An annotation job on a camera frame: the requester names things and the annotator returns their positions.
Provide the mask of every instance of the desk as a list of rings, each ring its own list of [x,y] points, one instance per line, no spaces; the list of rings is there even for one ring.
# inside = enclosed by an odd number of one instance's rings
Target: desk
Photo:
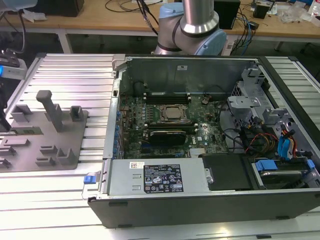
[[[251,0],[242,0],[241,9]],[[27,32],[30,33],[55,33],[58,35],[64,53],[72,53],[68,34],[94,34],[94,35],[127,35],[127,36],[155,36],[144,22],[139,12],[111,12],[105,9],[106,0],[85,0],[82,12],[78,17],[48,16],[47,21],[26,22]],[[159,16],[161,5],[150,6],[156,18]],[[121,10],[118,0],[113,0],[109,8]],[[136,8],[136,4],[128,3],[128,8]],[[276,42],[304,42],[320,43],[320,27],[310,22],[281,23],[275,15],[266,16],[265,19],[253,18],[253,12],[242,11],[250,21],[260,24],[255,33],[254,40]],[[16,27],[20,27],[17,16],[8,16],[8,20]],[[12,32],[13,29],[1,22],[0,31]],[[236,20],[233,29],[225,30],[228,41],[223,50],[224,55],[229,55],[232,45],[243,33],[243,26]]]

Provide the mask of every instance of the motherboard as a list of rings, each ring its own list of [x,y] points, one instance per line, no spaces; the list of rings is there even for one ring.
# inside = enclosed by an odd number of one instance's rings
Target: motherboard
[[[228,152],[217,122],[220,105],[204,102],[203,95],[189,96],[186,104],[148,104],[146,98],[121,96],[124,158],[197,158]]]

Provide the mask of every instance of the screw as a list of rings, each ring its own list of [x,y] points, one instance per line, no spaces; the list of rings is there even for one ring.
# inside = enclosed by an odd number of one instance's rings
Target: screw
[[[212,176],[206,176],[206,180],[207,180],[208,184],[214,183],[214,179],[212,178]]]

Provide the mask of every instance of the power supply label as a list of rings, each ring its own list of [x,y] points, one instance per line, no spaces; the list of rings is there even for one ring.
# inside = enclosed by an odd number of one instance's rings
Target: power supply label
[[[180,193],[184,191],[180,164],[144,165],[143,177],[146,194]]]

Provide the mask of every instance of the floor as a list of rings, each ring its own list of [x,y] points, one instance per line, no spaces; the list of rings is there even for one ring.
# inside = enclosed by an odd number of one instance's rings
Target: floor
[[[19,34],[13,36],[14,43],[0,39],[1,49],[10,46],[20,48],[22,37]],[[71,44],[75,53],[98,54],[98,53],[126,53],[126,54],[149,54],[156,48],[157,39],[155,37],[137,36],[103,36],[104,44],[98,35],[71,35]],[[309,45],[305,52],[300,53],[305,46],[303,42],[285,42],[280,51],[275,51],[273,41],[252,41],[245,56],[295,56],[299,61],[315,76],[320,70],[320,45]],[[19,58],[25,60],[27,66],[33,62],[37,53],[62,53],[62,48],[55,34],[28,33],[26,37],[26,51]],[[16,81],[6,81],[6,95],[10,95]]]

